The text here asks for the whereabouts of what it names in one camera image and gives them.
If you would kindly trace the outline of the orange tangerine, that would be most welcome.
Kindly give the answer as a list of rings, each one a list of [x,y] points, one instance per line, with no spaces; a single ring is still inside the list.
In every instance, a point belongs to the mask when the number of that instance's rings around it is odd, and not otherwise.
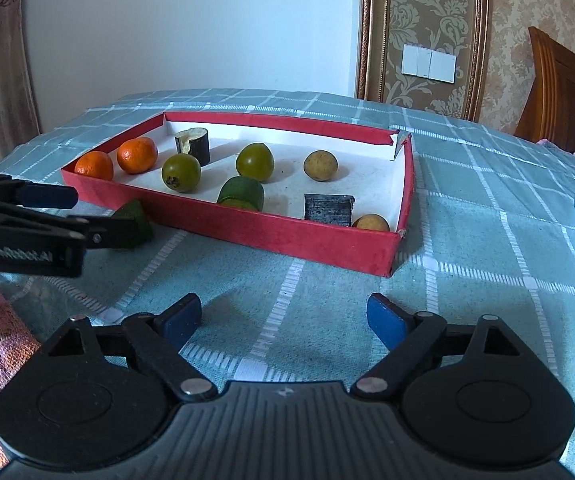
[[[91,151],[82,155],[75,164],[76,174],[104,181],[114,178],[114,165],[110,156],[101,151]]]
[[[126,174],[143,174],[155,166],[158,147],[147,136],[139,136],[120,145],[116,158],[118,166]]]

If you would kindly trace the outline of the brown longan fruit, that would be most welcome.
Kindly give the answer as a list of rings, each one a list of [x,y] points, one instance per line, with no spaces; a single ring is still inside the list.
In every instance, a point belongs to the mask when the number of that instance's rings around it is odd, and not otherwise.
[[[389,232],[388,222],[380,214],[364,214],[353,222],[353,228],[377,232]]]
[[[338,170],[336,157],[328,151],[314,151],[304,160],[304,173],[318,182],[330,181]]]

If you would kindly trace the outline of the dark sugarcane piece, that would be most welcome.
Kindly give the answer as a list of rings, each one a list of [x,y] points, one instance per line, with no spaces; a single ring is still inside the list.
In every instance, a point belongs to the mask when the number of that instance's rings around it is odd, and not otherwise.
[[[304,219],[307,221],[350,226],[353,214],[353,195],[305,194]]]
[[[192,127],[175,134],[178,154],[191,155],[201,167],[210,163],[210,137],[204,127]]]

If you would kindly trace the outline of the green round tomato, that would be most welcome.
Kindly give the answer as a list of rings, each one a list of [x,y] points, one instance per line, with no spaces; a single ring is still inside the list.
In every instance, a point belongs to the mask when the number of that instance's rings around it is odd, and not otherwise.
[[[190,154],[175,154],[164,162],[162,180],[173,191],[179,193],[193,191],[201,179],[201,165]]]
[[[266,182],[274,173],[274,155],[266,144],[248,144],[240,151],[236,168],[241,177]]]

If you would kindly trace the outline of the green cucumber piece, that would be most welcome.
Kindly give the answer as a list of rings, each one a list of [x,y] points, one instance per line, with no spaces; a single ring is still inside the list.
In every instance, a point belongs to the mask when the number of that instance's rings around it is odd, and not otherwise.
[[[260,182],[247,177],[232,177],[222,185],[217,198],[219,205],[262,211],[265,190]]]
[[[140,200],[129,200],[111,214],[111,219],[120,222],[120,233],[135,243],[148,242],[154,235]]]

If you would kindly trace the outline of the green plaid bed sheet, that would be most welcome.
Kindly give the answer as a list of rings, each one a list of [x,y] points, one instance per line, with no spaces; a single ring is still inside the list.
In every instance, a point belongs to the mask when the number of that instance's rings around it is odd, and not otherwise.
[[[0,274],[37,338],[69,316],[155,312],[194,292],[200,330],[182,355],[215,382],[353,382],[383,356],[365,320],[382,292],[470,324],[493,313],[575,401],[575,156],[492,128],[347,96],[201,89],[125,96],[20,145],[0,172],[56,183],[77,155],[162,110],[272,113],[410,133],[414,196],[394,274],[379,278],[159,228],[133,252],[96,250],[76,280]],[[575,431],[563,455],[575,474]]]

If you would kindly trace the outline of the red shallow cardboard box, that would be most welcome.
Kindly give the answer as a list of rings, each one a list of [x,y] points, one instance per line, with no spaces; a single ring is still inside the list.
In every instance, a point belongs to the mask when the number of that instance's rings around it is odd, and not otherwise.
[[[94,205],[138,200],[164,226],[380,276],[414,191],[405,133],[242,113],[156,114],[62,177]]]

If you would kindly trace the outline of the wooden headboard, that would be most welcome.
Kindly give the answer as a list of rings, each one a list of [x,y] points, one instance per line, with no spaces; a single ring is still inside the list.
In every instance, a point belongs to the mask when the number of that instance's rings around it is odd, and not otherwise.
[[[515,135],[575,153],[575,53],[535,26],[528,31],[535,80]]]

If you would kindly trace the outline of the white wall switch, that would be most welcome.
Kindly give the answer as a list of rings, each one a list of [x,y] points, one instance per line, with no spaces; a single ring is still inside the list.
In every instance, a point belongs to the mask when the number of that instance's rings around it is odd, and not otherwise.
[[[402,48],[402,75],[453,84],[456,65],[457,57],[453,54],[410,46],[410,44],[405,44]]]

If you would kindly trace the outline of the gold ornate wall frame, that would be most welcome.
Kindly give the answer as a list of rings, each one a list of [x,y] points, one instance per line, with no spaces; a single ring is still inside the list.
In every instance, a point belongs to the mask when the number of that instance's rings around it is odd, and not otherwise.
[[[476,122],[491,0],[360,0],[356,96]],[[403,48],[455,55],[455,81],[403,72]]]

